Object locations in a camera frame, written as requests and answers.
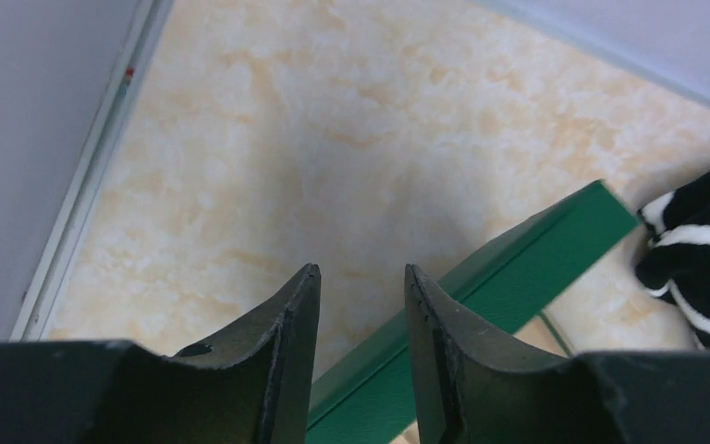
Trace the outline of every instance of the marble surface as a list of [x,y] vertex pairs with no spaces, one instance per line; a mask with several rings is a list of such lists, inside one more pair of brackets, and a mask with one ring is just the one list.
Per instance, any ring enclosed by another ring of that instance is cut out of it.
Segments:
[[[49,338],[172,353],[323,270],[315,374],[440,277],[604,178],[710,168],[710,110],[460,0],[175,3]],[[637,233],[549,308],[578,350],[692,345]]]

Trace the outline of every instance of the gray wall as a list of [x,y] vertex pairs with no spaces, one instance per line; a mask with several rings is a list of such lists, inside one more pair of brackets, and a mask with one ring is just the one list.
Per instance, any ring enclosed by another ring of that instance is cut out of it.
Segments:
[[710,105],[710,0],[479,1]]
[[77,166],[138,0],[0,0],[0,339]]

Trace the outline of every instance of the marbled pattern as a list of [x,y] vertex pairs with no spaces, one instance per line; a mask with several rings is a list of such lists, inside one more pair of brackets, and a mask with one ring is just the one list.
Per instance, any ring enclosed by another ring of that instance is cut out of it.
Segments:
[[[405,263],[709,167],[709,109],[473,3],[178,1],[49,336],[175,352],[315,262],[319,375],[400,309]],[[690,345],[637,244],[549,308],[577,349]]]

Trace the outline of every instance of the green box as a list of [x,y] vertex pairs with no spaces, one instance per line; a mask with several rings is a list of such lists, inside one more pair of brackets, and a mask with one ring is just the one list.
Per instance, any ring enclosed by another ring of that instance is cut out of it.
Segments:
[[[637,225],[593,182],[489,241],[439,284],[515,333]],[[402,312],[314,382],[308,444],[387,443],[414,421],[407,335]]]

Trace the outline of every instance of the green object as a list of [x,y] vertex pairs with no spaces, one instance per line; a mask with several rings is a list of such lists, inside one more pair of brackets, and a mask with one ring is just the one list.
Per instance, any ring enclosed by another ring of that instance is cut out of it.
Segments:
[[[510,333],[638,225],[601,181],[530,217],[439,281]],[[307,444],[390,442],[415,419],[407,321],[399,313],[312,385]]]

